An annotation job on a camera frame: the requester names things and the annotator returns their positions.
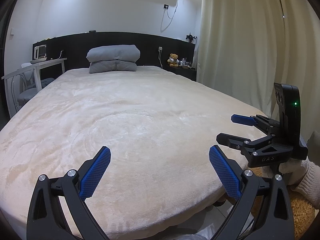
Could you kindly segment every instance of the black headboard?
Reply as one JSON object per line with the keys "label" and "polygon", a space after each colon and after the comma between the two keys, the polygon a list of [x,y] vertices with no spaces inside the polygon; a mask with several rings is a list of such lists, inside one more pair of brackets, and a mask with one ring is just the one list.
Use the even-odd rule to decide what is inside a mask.
{"label": "black headboard", "polygon": [[[177,54],[179,59],[187,58],[192,62],[195,45],[186,41],[166,38],[162,36],[125,33],[125,32],[96,32],[80,33],[52,38],[33,44],[33,50],[36,46],[47,45],[47,60],[59,57],[63,50],[63,57],[68,58],[65,61],[65,69],[76,69],[89,67],[90,63],[86,59],[90,49],[109,45],[136,45],[141,52],[141,57],[137,65],[160,66],[158,59],[158,49],[162,47],[161,63],[167,65],[167,60],[171,53]],[[41,78],[57,78],[62,74],[59,67],[49,67],[41,70]]]}

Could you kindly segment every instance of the metal screw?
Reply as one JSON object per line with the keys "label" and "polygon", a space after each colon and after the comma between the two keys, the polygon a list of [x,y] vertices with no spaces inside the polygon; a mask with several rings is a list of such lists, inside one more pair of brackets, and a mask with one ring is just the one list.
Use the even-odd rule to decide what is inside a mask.
{"label": "metal screw", "polygon": [[250,170],[245,170],[245,171],[244,171],[244,174],[245,174],[246,176],[248,176],[248,177],[251,177],[251,176],[253,175],[253,172],[250,171]]}
{"label": "metal screw", "polygon": [[277,175],[275,176],[275,178],[276,178],[276,180],[282,180],[282,177],[281,177],[281,175],[279,175],[279,174],[277,174]]}
{"label": "metal screw", "polygon": [[39,177],[39,181],[44,181],[45,180],[45,175],[41,175],[40,177]]}
{"label": "metal screw", "polygon": [[68,176],[73,177],[76,174],[75,170],[68,171]]}

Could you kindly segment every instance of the fluffy bedspread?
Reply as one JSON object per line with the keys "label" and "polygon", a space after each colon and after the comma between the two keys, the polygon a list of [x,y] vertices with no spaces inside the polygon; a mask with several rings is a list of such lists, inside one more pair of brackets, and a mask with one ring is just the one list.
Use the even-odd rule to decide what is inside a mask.
{"label": "fluffy bedspread", "polygon": [[[107,146],[111,163],[86,204],[110,239],[152,236],[224,193],[208,157],[219,133],[263,136],[254,127],[233,124],[232,114],[262,113],[158,67],[98,74],[67,71],[0,132],[1,210],[26,239],[38,176],[63,176]],[[239,151],[221,148],[246,166]],[[62,206],[79,236],[64,201]]]}

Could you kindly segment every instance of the chair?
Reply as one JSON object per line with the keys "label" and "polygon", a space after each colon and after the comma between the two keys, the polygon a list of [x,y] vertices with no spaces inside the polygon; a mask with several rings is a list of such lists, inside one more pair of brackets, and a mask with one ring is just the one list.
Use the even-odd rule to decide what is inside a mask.
{"label": "chair", "polygon": [[[31,65],[31,63],[23,63],[23,64],[21,64],[21,68],[25,68],[30,65]],[[24,91],[20,95],[18,95],[17,100],[15,97],[15,93],[14,93],[14,89],[13,89],[13,85],[12,85],[13,81],[11,82],[12,98],[13,98],[13,101],[15,102],[15,108],[16,108],[17,112],[18,112],[18,106],[21,106],[21,107],[24,106],[38,93],[37,88],[36,88],[36,83],[34,82],[33,70],[26,71],[20,76],[23,78],[23,81],[24,81],[24,88],[23,88]],[[45,88],[52,81],[54,81],[54,78],[46,78],[44,80],[41,80],[42,88]]]}

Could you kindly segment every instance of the tiled floor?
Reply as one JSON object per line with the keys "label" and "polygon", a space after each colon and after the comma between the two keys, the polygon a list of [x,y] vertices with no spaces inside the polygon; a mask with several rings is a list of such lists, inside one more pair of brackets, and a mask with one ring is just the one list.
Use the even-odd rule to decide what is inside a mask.
{"label": "tiled floor", "polygon": [[[185,234],[197,234],[204,236],[206,239],[211,239],[217,232],[219,227],[223,224],[224,220],[228,216],[232,209],[232,204],[228,201],[220,207],[210,206],[201,212],[193,215],[190,219],[184,223],[174,227],[170,233],[161,237],[162,240],[174,240],[177,239],[177,235]],[[250,215],[244,225],[245,230],[251,223],[253,217]]]}

